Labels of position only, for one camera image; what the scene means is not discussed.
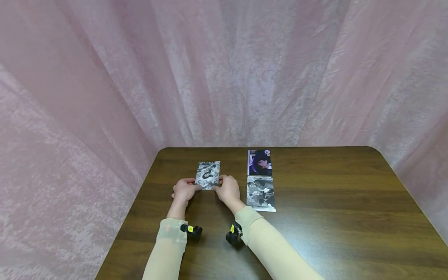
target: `pink curtain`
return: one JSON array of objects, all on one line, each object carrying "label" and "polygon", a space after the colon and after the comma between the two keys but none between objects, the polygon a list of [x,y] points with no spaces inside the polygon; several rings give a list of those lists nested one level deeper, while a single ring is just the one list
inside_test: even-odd
[{"label": "pink curtain", "polygon": [[0,265],[91,279],[167,146],[373,146],[448,241],[448,2],[0,0]]}]

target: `brown table surface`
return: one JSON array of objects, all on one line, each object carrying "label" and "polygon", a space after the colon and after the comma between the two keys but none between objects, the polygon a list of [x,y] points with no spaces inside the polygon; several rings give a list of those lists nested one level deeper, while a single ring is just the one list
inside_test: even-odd
[{"label": "brown table surface", "polygon": [[[166,148],[143,183],[97,279],[141,279],[172,186],[199,161],[221,161],[246,200],[248,148]],[[382,155],[369,147],[270,148],[276,213],[260,212],[326,279],[448,279],[448,247]],[[246,246],[225,240],[234,218],[211,190],[186,213],[203,228],[179,279],[270,279]]]}]

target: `person's right hand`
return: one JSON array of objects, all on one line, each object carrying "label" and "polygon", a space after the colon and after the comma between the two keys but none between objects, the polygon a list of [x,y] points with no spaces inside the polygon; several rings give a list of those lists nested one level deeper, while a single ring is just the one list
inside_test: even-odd
[{"label": "person's right hand", "polygon": [[240,200],[240,187],[233,176],[221,175],[220,186],[213,186],[213,190],[233,214],[246,206]]}]

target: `forearm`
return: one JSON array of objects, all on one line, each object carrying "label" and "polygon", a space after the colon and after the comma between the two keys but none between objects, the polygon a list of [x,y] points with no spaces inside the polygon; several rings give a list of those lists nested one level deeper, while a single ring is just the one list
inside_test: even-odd
[{"label": "forearm", "polygon": [[187,233],[180,230],[181,225],[186,224],[184,219],[184,205],[173,202],[167,218],[160,222],[157,241],[146,264],[143,280],[179,278],[187,244]]},{"label": "forearm", "polygon": [[251,207],[235,215],[243,230],[243,241],[276,279],[323,279],[286,239]]}]

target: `photo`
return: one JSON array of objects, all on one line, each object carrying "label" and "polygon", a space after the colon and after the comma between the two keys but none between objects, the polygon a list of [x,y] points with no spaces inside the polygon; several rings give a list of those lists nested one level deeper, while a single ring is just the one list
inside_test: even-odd
[{"label": "photo", "polygon": [[219,184],[220,161],[204,161],[198,165],[195,184],[201,185],[203,190],[211,190]]},{"label": "photo", "polygon": [[272,176],[271,151],[248,150],[247,151],[247,175],[248,176]]},{"label": "photo", "polygon": [[275,212],[274,182],[272,177],[247,177],[247,205],[255,211]]}]

